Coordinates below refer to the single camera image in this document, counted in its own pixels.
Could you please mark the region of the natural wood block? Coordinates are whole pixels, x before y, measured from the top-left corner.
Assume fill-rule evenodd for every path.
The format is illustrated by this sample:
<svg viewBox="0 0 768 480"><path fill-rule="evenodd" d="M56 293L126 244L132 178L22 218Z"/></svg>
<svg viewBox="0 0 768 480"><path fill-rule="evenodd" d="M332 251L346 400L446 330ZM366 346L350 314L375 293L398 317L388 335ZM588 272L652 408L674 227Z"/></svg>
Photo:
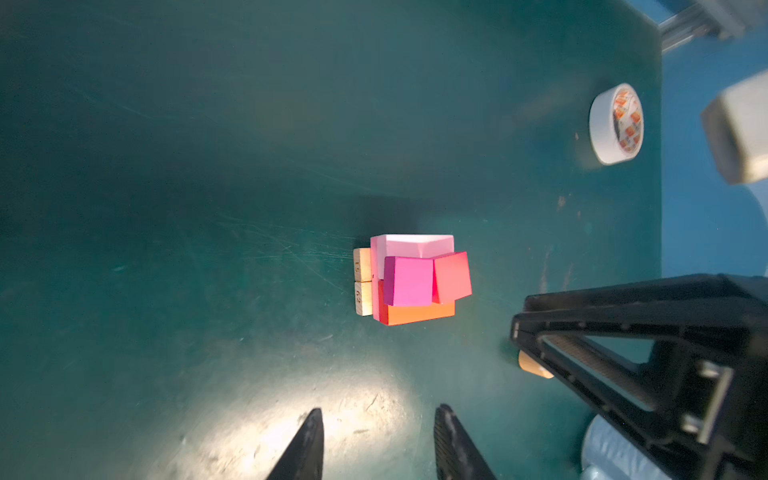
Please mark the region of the natural wood block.
<svg viewBox="0 0 768 480"><path fill-rule="evenodd" d="M356 248L353 250L354 278L356 282L372 281L372 263L370 248Z"/></svg>
<svg viewBox="0 0 768 480"><path fill-rule="evenodd" d="M371 281L354 283L355 310L359 316L373 315L372 286Z"/></svg>

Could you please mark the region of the red wood block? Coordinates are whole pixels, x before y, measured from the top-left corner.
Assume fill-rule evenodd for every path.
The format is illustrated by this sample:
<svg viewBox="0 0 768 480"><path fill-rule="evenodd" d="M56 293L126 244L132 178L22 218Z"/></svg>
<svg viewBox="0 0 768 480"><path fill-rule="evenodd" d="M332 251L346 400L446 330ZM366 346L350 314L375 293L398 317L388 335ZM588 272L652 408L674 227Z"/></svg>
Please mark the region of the red wood block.
<svg viewBox="0 0 768 480"><path fill-rule="evenodd" d="M383 299L384 281L379 280L373 290L377 294L378 306L374 308L374 318L386 326L398 326L433 319L452 317L456 314L456 303L433 303L421 307L396 307L387 305Z"/></svg>

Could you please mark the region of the dark pink cube block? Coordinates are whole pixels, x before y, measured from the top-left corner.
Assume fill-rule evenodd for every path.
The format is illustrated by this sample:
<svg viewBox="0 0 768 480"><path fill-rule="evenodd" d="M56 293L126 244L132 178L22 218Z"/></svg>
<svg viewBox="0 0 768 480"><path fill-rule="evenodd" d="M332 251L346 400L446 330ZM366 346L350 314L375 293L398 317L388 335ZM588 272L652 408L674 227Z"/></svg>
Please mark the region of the dark pink cube block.
<svg viewBox="0 0 768 480"><path fill-rule="evenodd" d="M473 293L468 254L455 252L433 258L433 301L451 303Z"/></svg>

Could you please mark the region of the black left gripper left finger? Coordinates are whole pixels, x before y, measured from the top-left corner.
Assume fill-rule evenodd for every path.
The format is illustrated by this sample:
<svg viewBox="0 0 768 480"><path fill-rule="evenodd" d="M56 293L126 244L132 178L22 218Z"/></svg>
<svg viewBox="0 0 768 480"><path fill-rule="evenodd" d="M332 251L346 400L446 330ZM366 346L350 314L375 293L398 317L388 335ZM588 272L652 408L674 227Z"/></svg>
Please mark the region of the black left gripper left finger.
<svg viewBox="0 0 768 480"><path fill-rule="evenodd" d="M324 440L322 410L314 408L267 476L267 480L321 480Z"/></svg>

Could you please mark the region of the magenta cube block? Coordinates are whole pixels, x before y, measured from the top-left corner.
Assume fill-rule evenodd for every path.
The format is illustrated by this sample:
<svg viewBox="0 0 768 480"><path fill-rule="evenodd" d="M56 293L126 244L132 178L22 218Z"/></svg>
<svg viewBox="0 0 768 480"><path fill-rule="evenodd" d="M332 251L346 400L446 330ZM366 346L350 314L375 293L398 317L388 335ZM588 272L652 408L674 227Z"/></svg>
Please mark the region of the magenta cube block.
<svg viewBox="0 0 768 480"><path fill-rule="evenodd" d="M384 262L383 297L394 307L432 304L434 264L431 259L388 256Z"/></svg>

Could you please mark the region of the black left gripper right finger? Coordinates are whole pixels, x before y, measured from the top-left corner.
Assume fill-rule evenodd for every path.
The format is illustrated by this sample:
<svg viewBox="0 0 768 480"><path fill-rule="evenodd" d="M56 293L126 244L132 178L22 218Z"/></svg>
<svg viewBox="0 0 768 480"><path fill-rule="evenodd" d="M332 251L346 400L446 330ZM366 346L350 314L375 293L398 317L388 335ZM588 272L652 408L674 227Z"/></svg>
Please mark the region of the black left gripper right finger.
<svg viewBox="0 0 768 480"><path fill-rule="evenodd" d="M435 410L433 440L439 480L495 479L489 465L447 404L441 404Z"/></svg>

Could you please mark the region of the light pink wood block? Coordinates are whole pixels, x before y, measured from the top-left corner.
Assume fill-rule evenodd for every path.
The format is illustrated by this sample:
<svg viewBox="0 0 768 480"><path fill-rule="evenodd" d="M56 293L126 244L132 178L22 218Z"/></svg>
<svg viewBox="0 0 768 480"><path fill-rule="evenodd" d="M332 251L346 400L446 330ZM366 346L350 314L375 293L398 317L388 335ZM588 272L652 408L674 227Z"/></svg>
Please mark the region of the light pink wood block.
<svg viewBox="0 0 768 480"><path fill-rule="evenodd" d="M452 235L384 234L370 239L376 278L384 279L385 258L433 258L454 252Z"/></svg>

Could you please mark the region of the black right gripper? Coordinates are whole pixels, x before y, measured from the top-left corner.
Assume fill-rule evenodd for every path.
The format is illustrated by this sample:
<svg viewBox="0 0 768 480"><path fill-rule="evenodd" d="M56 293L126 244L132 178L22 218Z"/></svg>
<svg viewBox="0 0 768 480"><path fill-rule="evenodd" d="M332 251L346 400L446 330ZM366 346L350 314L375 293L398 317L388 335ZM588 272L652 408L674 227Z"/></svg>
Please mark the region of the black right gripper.
<svg viewBox="0 0 768 480"><path fill-rule="evenodd" d="M767 477L767 360L663 341L740 348L766 334L767 279L725 274L531 295L511 325L520 351L671 479ZM586 336L655 341L633 363Z"/></svg>

